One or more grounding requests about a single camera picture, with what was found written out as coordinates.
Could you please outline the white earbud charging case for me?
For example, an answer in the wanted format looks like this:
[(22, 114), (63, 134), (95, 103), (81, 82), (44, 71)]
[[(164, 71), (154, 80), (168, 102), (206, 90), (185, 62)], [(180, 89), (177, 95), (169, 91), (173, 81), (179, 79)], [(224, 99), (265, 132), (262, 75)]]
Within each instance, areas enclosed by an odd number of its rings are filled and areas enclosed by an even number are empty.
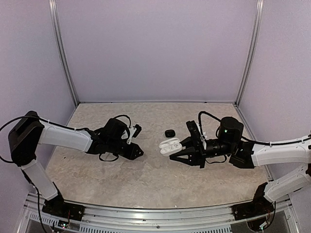
[(166, 157), (182, 150), (180, 139), (176, 137), (162, 141), (158, 147), (160, 148), (160, 154)]

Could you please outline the black earbud charging case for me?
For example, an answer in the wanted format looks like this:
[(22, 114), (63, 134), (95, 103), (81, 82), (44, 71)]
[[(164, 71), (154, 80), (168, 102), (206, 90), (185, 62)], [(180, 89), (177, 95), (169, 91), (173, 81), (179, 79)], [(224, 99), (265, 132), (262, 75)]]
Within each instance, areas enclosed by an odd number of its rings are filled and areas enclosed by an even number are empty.
[(164, 134), (165, 134), (166, 138), (173, 138), (173, 137), (175, 137), (175, 131), (172, 130), (172, 129), (166, 130), (164, 132)]

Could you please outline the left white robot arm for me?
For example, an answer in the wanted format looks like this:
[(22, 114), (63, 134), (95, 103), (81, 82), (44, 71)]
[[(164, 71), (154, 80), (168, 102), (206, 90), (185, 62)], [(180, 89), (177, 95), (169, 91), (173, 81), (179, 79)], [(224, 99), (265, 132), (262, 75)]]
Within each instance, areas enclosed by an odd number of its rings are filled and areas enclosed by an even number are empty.
[(132, 142), (141, 132), (141, 127), (126, 125), (119, 116), (110, 118), (101, 128), (71, 128), (40, 118), (35, 111), (17, 117), (18, 123), (9, 132), (8, 141), (12, 163), (17, 165), (30, 183), (35, 186), (49, 208), (58, 216), (68, 211), (68, 205), (59, 197), (60, 192), (50, 180), (45, 169), (37, 160), (38, 145), (53, 145), (101, 156), (111, 153), (116, 157), (135, 160), (144, 152)]

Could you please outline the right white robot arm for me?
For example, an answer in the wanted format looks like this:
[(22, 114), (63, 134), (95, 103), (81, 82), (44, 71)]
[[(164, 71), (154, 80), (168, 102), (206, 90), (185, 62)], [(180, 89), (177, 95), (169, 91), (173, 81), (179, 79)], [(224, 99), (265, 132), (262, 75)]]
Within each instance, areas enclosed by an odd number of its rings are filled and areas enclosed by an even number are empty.
[(301, 163), (301, 166), (283, 177), (264, 183), (257, 188), (254, 201), (248, 205), (252, 215), (258, 216), (268, 203), (295, 192), (311, 183), (311, 137), (290, 141), (257, 142), (243, 137), (244, 125), (226, 116), (219, 120), (218, 136), (206, 139), (202, 123), (186, 123), (190, 136), (181, 141), (181, 151), (169, 156), (170, 160), (204, 168), (208, 158), (224, 156), (233, 166), (253, 169), (282, 163)]

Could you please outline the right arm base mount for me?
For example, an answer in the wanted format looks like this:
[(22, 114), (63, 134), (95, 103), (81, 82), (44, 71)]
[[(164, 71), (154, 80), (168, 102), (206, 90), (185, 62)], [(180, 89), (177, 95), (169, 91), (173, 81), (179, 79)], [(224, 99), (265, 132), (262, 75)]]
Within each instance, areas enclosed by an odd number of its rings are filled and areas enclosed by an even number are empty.
[(267, 184), (268, 183), (265, 182), (258, 186), (251, 201), (232, 206), (232, 212), (235, 220), (252, 218), (267, 214), (268, 212), (273, 212), (275, 210), (273, 202), (268, 201), (264, 197), (264, 190)]

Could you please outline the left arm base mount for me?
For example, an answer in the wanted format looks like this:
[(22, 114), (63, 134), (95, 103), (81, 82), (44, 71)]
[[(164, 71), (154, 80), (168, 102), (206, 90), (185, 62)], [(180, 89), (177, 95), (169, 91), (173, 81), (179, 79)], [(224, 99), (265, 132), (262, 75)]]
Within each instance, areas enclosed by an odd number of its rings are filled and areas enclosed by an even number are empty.
[(54, 198), (52, 200), (45, 200), (42, 211), (52, 216), (81, 221), (84, 215), (85, 206)]

